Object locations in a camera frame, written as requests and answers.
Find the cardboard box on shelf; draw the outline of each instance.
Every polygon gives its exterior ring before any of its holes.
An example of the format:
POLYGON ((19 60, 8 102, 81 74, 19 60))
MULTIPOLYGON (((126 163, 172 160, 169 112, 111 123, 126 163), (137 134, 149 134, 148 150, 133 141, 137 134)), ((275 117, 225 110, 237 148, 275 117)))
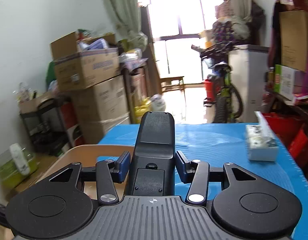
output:
POLYGON ((116 48, 79 51, 75 32, 50 46, 60 91, 86 89, 119 74, 116 48))
POLYGON ((103 36, 99 37, 92 37, 92 38, 85 38, 82 41, 86 44, 92 44, 93 42, 97 41, 98 39, 103 38, 106 40, 110 45, 115 45, 116 44, 116 39, 115 39, 115 34, 113 33, 108 33, 103 36))
POLYGON ((147 97, 146 81, 144 69, 140 68, 138 74, 131 76, 132 85, 140 101, 147 97))
POLYGON ((274 91, 293 100, 294 94, 308 93, 306 73, 282 65, 275 66, 274 91))
POLYGON ((76 115, 86 143, 98 143, 115 125, 129 122, 122 76, 85 90, 71 92, 76 115))
POLYGON ((134 106, 140 106, 142 102, 142 84, 141 84, 141 74, 131 76, 132 85, 133 85, 133 101, 134 106))
POLYGON ((42 94, 41 96, 34 98, 32 100, 29 101, 25 101, 23 103, 19 103, 18 107, 20 110, 21 114, 26 114, 26 113, 30 113, 30 112, 36 112, 37 111, 37 107, 45 102, 48 99, 53 98, 54 96, 52 95, 51 92, 46 92, 44 94, 42 94))
POLYGON ((308 12, 280 13, 282 65, 306 71, 308 54, 308 12))

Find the white bottle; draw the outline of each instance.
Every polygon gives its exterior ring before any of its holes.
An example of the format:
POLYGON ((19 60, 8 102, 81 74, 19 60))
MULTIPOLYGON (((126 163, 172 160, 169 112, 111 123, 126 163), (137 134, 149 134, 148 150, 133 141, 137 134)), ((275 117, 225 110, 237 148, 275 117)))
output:
POLYGON ((18 143, 14 143, 9 147, 9 150, 20 174, 23 176, 28 175, 31 169, 28 165, 28 161, 25 159, 20 145, 18 143))

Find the black robotic device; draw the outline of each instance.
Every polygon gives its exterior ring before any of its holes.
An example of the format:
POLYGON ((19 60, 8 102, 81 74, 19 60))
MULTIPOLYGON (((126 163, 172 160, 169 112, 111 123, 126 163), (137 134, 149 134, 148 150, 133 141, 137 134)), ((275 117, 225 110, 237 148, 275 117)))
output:
POLYGON ((222 168, 188 161, 175 153, 174 119, 147 112, 141 121, 133 158, 95 167, 71 163, 11 199, 6 222, 24 239, 281 239, 288 240, 302 214, 289 191, 234 163, 222 168), (186 199, 174 195, 175 166, 183 183, 191 183, 186 199), (119 201, 114 183, 127 177, 119 201), (96 181, 97 200, 84 192, 96 181), (208 183, 222 191, 207 200, 208 183))

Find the white wall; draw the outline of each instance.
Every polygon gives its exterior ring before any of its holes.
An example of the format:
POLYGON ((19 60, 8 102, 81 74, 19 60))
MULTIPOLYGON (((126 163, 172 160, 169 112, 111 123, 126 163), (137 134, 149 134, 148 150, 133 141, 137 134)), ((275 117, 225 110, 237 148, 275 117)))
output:
POLYGON ((260 29, 260 43, 262 46, 269 47, 271 44, 272 35, 272 16, 275 0, 254 0, 259 6, 261 6, 266 15, 266 23, 260 29))
POLYGON ((78 28, 114 31, 102 0, 0 0, 0 153, 27 144, 12 92, 44 92, 49 44, 78 28))

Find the blue table mat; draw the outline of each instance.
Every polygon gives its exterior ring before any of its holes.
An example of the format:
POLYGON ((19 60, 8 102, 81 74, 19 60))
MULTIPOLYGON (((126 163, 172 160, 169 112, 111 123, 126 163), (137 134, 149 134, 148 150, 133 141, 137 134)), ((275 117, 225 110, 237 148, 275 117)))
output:
MULTIPOLYGON (((189 160, 200 159, 211 166, 222 167, 225 162, 237 165, 294 193, 301 201, 303 212, 293 239, 308 239, 308 181, 284 145, 277 139, 279 154, 276 163, 252 162, 247 158, 245 123, 235 124, 176 124, 175 147, 189 160)), ((99 144, 134 146, 139 125, 118 125, 99 144)), ((175 195, 184 199, 189 184, 183 184, 176 172, 175 195)), ((220 183, 209 183, 208 199, 221 191, 220 183)))

